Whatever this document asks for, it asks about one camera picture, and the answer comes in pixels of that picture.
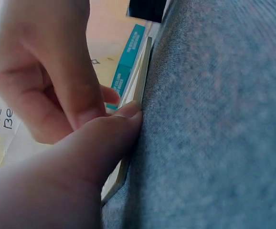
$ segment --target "skin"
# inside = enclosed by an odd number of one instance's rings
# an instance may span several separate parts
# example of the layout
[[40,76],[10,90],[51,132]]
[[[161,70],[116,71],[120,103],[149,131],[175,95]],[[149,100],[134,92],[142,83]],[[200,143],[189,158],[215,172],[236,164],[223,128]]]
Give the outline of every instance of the skin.
[[34,138],[54,144],[106,116],[118,94],[99,85],[86,43],[87,0],[5,0],[0,11],[0,96]]
[[128,104],[47,152],[1,168],[0,229],[100,228],[101,187],[139,134],[140,108]]
[[92,67],[89,10],[87,0],[3,2],[0,96],[37,141],[56,144],[0,168],[0,229],[100,228],[101,187],[138,137],[140,104],[105,112],[120,98]]

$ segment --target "finger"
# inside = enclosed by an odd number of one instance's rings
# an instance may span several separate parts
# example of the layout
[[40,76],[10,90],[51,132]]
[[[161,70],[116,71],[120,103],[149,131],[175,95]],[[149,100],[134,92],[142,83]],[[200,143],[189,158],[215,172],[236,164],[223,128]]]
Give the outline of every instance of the finger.
[[75,178],[102,187],[121,158],[129,152],[138,137],[142,112],[132,102],[111,117],[101,117],[42,154],[42,165],[60,168]]
[[105,86],[100,86],[104,102],[108,104],[118,105],[120,102],[119,94],[113,89]]
[[93,69],[85,30],[76,28],[70,34],[57,30],[49,37],[49,50],[41,53],[58,100],[74,130],[89,120],[106,114],[100,84]]

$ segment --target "gray fabric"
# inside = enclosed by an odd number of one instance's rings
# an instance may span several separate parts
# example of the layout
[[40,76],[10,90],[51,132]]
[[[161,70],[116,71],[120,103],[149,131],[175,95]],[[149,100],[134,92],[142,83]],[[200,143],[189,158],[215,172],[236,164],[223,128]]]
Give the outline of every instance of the gray fabric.
[[175,0],[106,229],[276,229],[276,0]]

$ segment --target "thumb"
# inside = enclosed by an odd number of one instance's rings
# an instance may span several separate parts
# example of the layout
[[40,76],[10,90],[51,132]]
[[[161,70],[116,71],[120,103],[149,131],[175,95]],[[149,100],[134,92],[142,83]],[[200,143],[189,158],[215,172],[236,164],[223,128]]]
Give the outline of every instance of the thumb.
[[111,117],[100,117],[55,145],[51,166],[102,187],[118,162],[131,149],[142,123],[141,106],[131,102]]

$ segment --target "fingernail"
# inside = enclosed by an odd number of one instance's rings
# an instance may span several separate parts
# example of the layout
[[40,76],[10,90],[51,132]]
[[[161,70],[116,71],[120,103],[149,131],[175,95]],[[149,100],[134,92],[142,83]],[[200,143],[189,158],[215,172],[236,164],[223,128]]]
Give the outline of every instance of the fingernail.
[[117,110],[114,116],[131,118],[134,117],[139,111],[141,111],[141,104],[137,101],[132,101]]

